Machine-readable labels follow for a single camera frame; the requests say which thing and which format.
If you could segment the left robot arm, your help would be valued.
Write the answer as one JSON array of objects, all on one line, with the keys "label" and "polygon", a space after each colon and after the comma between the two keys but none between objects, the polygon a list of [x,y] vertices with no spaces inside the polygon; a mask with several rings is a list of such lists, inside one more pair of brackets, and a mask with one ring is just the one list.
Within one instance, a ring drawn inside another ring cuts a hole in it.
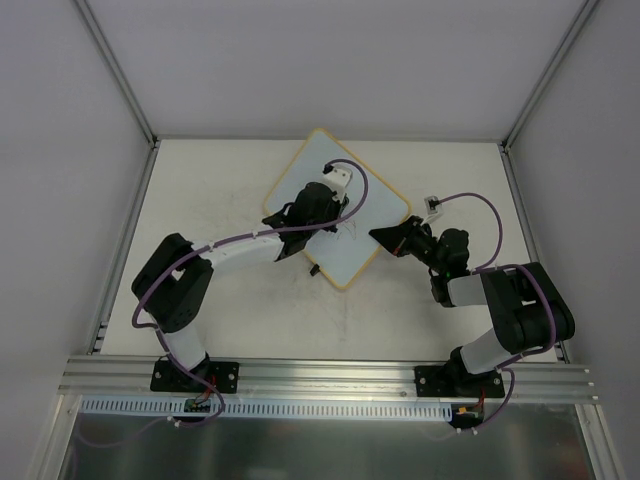
[{"label": "left robot arm", "polygon": [[263,230],[197,247],[181,234],[163,239],[135,277],[136,329],[151,328],[175,363],[174,378],[188,390],[208,381],[208,354],[192,325],[214,276],[274,263],[302,251],[319,231],[334,232],[348,205],[348,182],[309,182],[295,200],[264,218]]}]

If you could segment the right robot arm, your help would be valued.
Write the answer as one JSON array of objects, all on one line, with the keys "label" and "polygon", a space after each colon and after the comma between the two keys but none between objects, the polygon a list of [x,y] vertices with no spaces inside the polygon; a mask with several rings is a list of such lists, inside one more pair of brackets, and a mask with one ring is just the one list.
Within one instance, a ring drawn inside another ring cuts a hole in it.
[{"label": "right robot arm", "polygon": [[470,395],[491,371],[542,353],[575,334],[570,309],[538,262],[473,272],[468,268],[468,232],[450,228],[435,237],[418,216],[372,229],[369,235],[393,256],[412,256],[426,265],[432,295],[441,306],[488,308],[490,329],[453,350],[444,366],[427,378],[429,383]]}]

